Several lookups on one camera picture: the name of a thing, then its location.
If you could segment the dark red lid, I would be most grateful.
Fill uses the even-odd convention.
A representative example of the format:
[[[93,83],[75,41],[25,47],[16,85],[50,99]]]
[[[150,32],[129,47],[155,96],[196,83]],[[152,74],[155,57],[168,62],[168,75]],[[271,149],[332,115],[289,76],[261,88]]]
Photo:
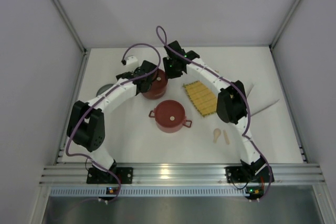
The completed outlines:
[[[154,75],[151,90],[163,90],[166,88],[168,83],[168,79],[166,73],[162,69],[158,69],[156,74]]]
[[[180,126],[186,121],[184,107],[175,100],[162,101],[153,112],[156,123],[164,128]]]

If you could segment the pink steel-lined pot with handles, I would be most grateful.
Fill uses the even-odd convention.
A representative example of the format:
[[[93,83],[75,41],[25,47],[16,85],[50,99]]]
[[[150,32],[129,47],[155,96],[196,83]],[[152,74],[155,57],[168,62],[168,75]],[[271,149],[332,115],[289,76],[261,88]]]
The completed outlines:
[[[182,127],[191,128],[193,122],[188,120],[184,107],[175,100],[160,102],[149,113],[154,118],[157,127],[165,133],[178,132]]]

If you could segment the metal tongs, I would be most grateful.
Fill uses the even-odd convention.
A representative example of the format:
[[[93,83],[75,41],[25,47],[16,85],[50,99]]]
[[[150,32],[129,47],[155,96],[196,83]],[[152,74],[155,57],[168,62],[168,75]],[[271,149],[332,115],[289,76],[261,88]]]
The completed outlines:
[[[261,85],[253,83],[247,91],[247,101],[251,116],[254,116],[276,104],[280,99]]]

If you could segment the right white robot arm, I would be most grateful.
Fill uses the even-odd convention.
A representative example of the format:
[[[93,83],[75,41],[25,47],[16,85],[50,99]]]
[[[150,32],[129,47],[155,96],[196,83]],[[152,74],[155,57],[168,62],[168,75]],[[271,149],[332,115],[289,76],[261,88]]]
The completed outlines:
[[[240,153],[241,172],[249,181],[257,177],[265,159],[257,151],[251,139],[250,108],[247,103],[244,85],[241,81],[230,82],[207,64],[194,51],[186,52],[178,41],[164,45],[167,56],[163,58],[165,72],[170,79],[189,74],[206,85],[216,96],[216,113],[224,122],[232,125],[240,140],[237,148]]]

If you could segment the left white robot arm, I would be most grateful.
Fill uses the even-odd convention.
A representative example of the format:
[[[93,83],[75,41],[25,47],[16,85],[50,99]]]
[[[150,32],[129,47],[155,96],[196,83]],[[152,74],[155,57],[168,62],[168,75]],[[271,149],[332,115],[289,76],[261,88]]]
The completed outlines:
[[[99,171],[118,180],[116,161],[104,145],[105,115],[127,99],[149,91],[158,68],[145,60],[133,70],[116,75],[116,83],[105,92],[87,102],[75,102],[67,128],[66,155],[85,157]]]

